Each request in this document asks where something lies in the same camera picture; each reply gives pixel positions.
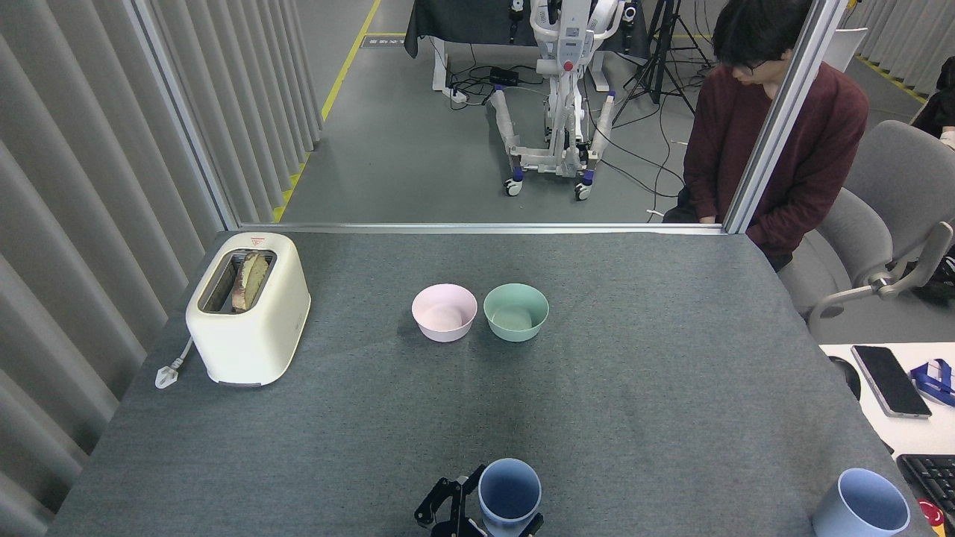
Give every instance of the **cup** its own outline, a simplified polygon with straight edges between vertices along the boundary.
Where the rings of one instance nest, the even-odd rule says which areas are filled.
[[[484,527],[494,537],[518,537],[541,506],[541,480],[527,462],[499,459],[477,480]]]
[[[477,314],[478,300],[455,284],[430,286],[412,302],[412,315],[421,333],[441,343],[463,337]]]
[[[842,472],[812,517],[817,537],[887,537],[908,527],[909,519],[899,489],[863,468]]]
[[[524,284],[504,284],[487,293],[484,315],[491,332],[505,341],[527,341],[541,331],[550,305],[543,294]]]

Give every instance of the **pink bowl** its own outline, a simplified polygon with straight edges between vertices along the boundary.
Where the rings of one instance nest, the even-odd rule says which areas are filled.
[[[438,284],[420,292],[412,303],[412,315],[421,332],[434,341],[447,343],[471,330],[478,314],[478,300],[462,286]]]

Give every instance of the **green bowl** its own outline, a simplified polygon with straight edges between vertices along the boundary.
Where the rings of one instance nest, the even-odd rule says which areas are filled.
[[[491,332],[504,341],[527,341],[541,331],[550,305],[543,294],[524,284],[504,284],[487,293],[484,316]]]

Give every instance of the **toaster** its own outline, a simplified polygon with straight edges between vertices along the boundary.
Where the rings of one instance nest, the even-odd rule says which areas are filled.
[[[246,311],[232,307],[245,257],[256,252],[267,268]],[[231,386],[262,386],[288,369],[311,306],[298,250],[276,233],[230,237],[196,286],[185,323],[209,378]]]

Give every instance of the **person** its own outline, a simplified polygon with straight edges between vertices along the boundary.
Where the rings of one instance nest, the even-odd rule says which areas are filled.
[[[684,158],[686,187],[665,223],[722,223],[790,62],[812,0],[730,0],[713,30]],[[822,63],[746,234],[776,271],[836,200],[865,131],[869,102]]]
[[[955,150],[955,56],[942,64],[935,90],[922,110],[912,118],[912,126]]]

